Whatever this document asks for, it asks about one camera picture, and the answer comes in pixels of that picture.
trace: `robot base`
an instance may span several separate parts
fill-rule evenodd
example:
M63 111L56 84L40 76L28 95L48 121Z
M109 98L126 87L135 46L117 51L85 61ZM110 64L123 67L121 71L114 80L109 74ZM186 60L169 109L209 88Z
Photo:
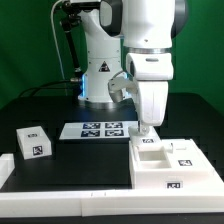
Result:
M80 96L79 96L78 102L79 102L79 105L82 107L88 107L88 108L99 109L99 110L112 110L112 109L121 108L124 105L133 104L130 98L125 99L119 103L113 103L113 102L91 102Z

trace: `white block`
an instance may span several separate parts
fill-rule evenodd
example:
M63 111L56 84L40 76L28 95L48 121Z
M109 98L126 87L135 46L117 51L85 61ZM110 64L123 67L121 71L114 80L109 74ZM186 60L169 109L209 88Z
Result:
M16 132L24 159L52 155L51 142L42 127L17 129Z
M134 146L130 142L130 174L134 189L224 189L224 183L193 140L162 140Z
M14 157L13 154L3 154L0 157L0 189L8 179L9 175L14 170Z

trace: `black table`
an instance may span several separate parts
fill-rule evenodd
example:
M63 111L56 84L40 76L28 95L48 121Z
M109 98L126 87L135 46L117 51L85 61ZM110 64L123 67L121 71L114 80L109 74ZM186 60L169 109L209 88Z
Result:
M133 105L105 111L79 107L71 97L19 98L0 110L0 153L14 153L15 171L1 192L131 188L129 139L59 141L67 122L134 121ZM42 126L52 156L23 160L16 129ZM162 139L192 138L224 178L224 117L196 94L169 94ZM0 219L0 223L224 223L224 214L132 215Z

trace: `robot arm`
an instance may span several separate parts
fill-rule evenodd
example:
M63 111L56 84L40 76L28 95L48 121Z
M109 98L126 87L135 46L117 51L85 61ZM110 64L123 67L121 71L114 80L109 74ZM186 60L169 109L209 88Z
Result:
M133 76L132 98L140 135L149 135L151 126L163 122L167 80L173 77L171 38L181 30L186 14L184 0L101 1L101 26L110 35L123 34L124 46L128 48L126 70ZM110 82L112 91L118 82L116 79Z

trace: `white cube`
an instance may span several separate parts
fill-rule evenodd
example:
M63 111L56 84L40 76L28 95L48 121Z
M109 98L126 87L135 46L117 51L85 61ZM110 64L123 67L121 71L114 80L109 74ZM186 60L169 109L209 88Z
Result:
M17 129L16 132L24 159L52 155L51 142L41 126Z

